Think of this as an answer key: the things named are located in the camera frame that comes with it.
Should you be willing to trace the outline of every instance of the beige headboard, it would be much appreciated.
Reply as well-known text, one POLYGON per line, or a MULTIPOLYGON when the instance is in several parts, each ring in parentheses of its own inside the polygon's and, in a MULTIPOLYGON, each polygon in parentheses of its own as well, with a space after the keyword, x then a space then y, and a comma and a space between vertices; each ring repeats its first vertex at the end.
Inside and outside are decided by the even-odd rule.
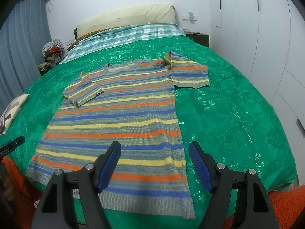
POLYGON ((148 22, 176 23, 172 4, 152 4, 117 10, 84 21, 76 28, 77 37, 97 30, 148 22))

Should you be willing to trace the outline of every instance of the sweater sleeve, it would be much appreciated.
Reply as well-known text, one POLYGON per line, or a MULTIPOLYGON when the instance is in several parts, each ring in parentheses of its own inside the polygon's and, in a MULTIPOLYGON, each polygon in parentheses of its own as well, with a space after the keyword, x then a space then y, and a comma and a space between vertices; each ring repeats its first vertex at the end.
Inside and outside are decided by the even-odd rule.
POLYGON ((197 89, 209 85, 207 66, 172 51, 168 52, 163 60, 171 65, 170 77, 175 86, 197 89))
POLYGON ((82 72, 80 77, 66 87, 62 94, 70 103, 76 107, 80 107, 103 92, 98 85, 90 81, 90 78, 85 72, 82 72))

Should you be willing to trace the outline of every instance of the blue gripper pad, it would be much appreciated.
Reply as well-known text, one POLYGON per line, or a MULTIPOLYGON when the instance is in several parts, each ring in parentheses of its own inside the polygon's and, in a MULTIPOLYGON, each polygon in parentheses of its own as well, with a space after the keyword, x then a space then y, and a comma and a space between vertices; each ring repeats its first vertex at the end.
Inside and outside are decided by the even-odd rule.
POLYGON ((205 188, 209 193, 212 193, 213 185, 211 183, 210 171, 193 142, 189 144, 189 155, 198 174, 202 187, 205 188))
POLYGON ((114 172, 114 169, 119 161, 121 156, 121 144, 116 143, 114 149, 106 160, 104 167, 100 173, 100 180, 98 184, 98 189, 102 192, 105 188, 108 187, 111 176, 114 172))

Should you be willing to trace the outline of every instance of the human hand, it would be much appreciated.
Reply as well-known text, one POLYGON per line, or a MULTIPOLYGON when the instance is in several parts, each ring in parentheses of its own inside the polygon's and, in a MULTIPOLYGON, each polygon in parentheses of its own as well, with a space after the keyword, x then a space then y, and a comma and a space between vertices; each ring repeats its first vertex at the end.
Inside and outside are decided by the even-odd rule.
POLYGON ((3 179, 3 194, 5 196, 5 198, 7 198, 8 201, 12 202, 15 199, 15 195, 14 195, 14 186, 11 182, 10 176, 6 175, 3 179))

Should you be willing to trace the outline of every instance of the white wardrobe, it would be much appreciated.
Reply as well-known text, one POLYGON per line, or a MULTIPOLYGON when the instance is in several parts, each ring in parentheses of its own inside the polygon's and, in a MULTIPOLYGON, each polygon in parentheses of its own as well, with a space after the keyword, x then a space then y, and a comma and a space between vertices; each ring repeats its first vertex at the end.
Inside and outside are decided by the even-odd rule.
POLYGON ((291 0, 210 2, 210 48, 274 107, 305 184, 305 21, 291 0))

